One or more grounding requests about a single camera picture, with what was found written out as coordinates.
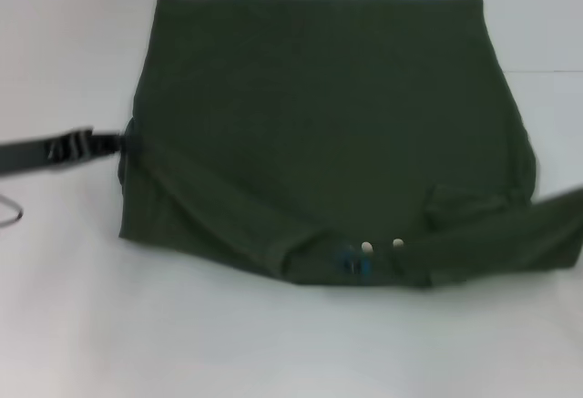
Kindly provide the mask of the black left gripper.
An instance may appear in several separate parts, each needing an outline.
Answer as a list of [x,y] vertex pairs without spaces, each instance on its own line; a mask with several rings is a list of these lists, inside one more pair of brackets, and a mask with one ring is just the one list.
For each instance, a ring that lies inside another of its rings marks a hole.
[[139,151],[140,136],[119,133],[95,133],[80,128],[57,137],[43,137],[1,144],[2,176],[48,168],[73,168],[116,154]]

